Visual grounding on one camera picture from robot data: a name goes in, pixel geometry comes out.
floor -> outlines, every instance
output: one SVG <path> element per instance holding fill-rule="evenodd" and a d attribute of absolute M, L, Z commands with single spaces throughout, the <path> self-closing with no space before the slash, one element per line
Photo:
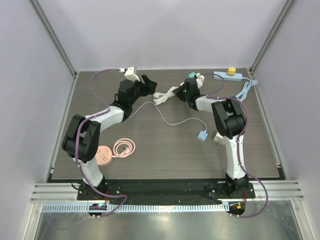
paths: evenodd
<path fill-rule="evenodd" d="M 247 202 L 245 215 L 264 202 Z M 88 219 L 87 213 L 42 213 L 35 240 L 302 240 L 290 201 L 270 201 L 265 212 L 248 219 L 226 212 L 119 213 Z"/>
<path fill-rule="evenodd" d="M 191 72 L 208 70 L 141 70 L 138 75 L 147 76 L 158 83 L 156 92 L 165 93 L 170 87 L 178 86 Z M 245 69 L 238 70 L 245 77 Z M 75 85 L 66 126 L 73 115 L 90 115 L 105 109 L 89 89 L 89 79 L 93 72 L 81 72 Z M 108 72 L 99 75 L 93 88 L 111 103 L 118 92 L 119 83 L 124 79 L 122 73 Z M 213 92 L 221 86 L 221 80 L 206 76 L 202 94 Z M 225 81 L 224 88 L 216 96 L 230 97 L 243 88 L 244 81 Z M 133 111 L 153 97 L 139 98 Z M 244 159 L 249 172 L 259 178 L 278 177 L 278 170 L 269 144 L 267 133 L 258 107 L 255 92 L 252 89 L 244 104 L 249 111 L 249 125 L 244 136 Z M 208 112 L 190 109 L 177 98 L 170 98 L 159 105 L 159 109 L 169 123 L 178 123 L 187 118 L 199 118 L 208 125 L 208 138 L 205 142 L 197 140 L 204 124 L 197 120 L 169 126 L 161 118 L 155 106 L 146 104 L 137 114 L 113 125 L 100 134 L 99 145 L 112 147 L 120 138 L 130 138 L 136 144 L 135 152 L 127 158 L 114 158 L 108 166 L 100 170 L 107 179 L 174 179 L 174 178 L 224 178 L 227 169 L 225 147 L 213 141 L 217 132 L 214 117 Z M 59 149 L 54 164 L 52 179 L 80 179 L 78 167 L 62 149 Z"/>

metal corner post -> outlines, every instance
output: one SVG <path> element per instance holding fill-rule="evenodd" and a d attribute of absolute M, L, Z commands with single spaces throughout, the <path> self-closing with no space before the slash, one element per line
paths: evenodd
<path fill-rule="evenodd" d="M 52 40 L 52 43 L 54 44 L 55 48 L 57 49 L 57 51 L 59 52 L 60 56 L 62 57 L 64 63 L 66 64 L 67 68 L 69 69 L 69 71 L 71 72 L 72 76 L 75 78 L 77 73 L 74 69 L 74 67 L 72 66 L 64 48 L 62 47 L 55 31 L 53 30 L 49 20 L 47 19 L 43 9 L 41 8 L 38 0 L 29 0 L 35 13 L 37 14 L 37 16 L 39 17 L 42 25 L 44 26 L 46 32 L 48 33 L 49 37 Z"/>
<path fill-rule="evenodd" d="M 254 73 L 255 70 L 257 69 L 257 66 L 259 65 L 261 59 L 263 58 L 263 56 L 265 55 L 266 50 L 268 49 L 270 43 L 272 42 L 272 40 L 275 38 L 277 32 L 279 31 L 282 23 L 284 22 L 285 18 L 287 17 L 287 15 L 289 14 L 290 10 L 292 9 L 292 7 L 294 6 L 294 3 L 296 2 L 296 0 L 287 0 L 286 3 L 284 4 L 282 10 L 280 11 L 279 16 L 277 17 L 275 23 L 273 24 L 271 31 L 269 32 L 268 36 L 266 37 L 258 55 L 256 56 L 252 67 L 250 68 L 250 72 Z"/>

reflective metal surface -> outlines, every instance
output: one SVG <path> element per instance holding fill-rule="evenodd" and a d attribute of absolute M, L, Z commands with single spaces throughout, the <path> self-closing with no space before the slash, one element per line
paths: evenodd
<path fill-rule="evenodd" d="M 264 202 L 248 202 L 245 214 Z M 121 213 L 88 219 L 86 213 L 42 213 L 36 240 L 301 240 L 290 201 L 272 201 L 260 216 L 229 217 L 226 212 Z"/>

white panel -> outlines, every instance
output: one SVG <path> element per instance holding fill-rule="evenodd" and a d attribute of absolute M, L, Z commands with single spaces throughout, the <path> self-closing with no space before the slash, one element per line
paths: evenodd
<path fill-rule="evenodd" d="M 0 7 L 0 233 L 21 239 L 49 170 L 72 76 L 27 0 Z"/>
<path fill-rule="evenodd" d="M 319 9 L 319 0 L 296 1 L 255 73 L 288 175 L 301 186 L 315 231 L 320 226 Z"/>
<path fill-rule="evenodd" d="M 78 71 L 250 67 L 285 0 L 39 0 Z"/>

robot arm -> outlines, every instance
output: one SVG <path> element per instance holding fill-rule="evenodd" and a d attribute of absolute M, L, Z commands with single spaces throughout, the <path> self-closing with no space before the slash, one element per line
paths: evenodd
<path fill-rule="evenodd" d="M 109 111 L 102 115 L 100 114 L 106 112 L 106 109 L 92 115 L 73 116 L 62 141 L 62 149 L 75 161 L 76 136 L 79 125 L 85 119 L 95 116 L 88 120 L 80 131 L 85 135 L 79 138 L 78 162 L 86 179 L 101 192 L 104 191 L 105 179 L 98 168 L 95 158 L 99 146 L 100 133 L 110 126 L 128 119 L 136 100 L 139 97 L 153 94 L 157 87 L 157 83 L 151 81 L 146 75 L 141 76 L 144 83 L 140 81 L 134 67 L 126 70 L 122 69 L 122 72 L 124 72 L 126 79 L 120 82 L 118 93 L 115 95 Z"/>
<path fill-rule="evenodd" d="M 174 94 L 194 110 L 213 113 L 216 129 L 225 142 L 227 190 L 232 197 L 242 196 L 249 185 L 249 178 L 238 162 L 239 151 L 241 165 L 245 167 L 243 135 L 239 138 L 239 149 L 237 145 L 237 137 L 247 121 L 240 104 L 235 100 L 212 99 L 201 95 L 195 78 L 186 79 Z"/>

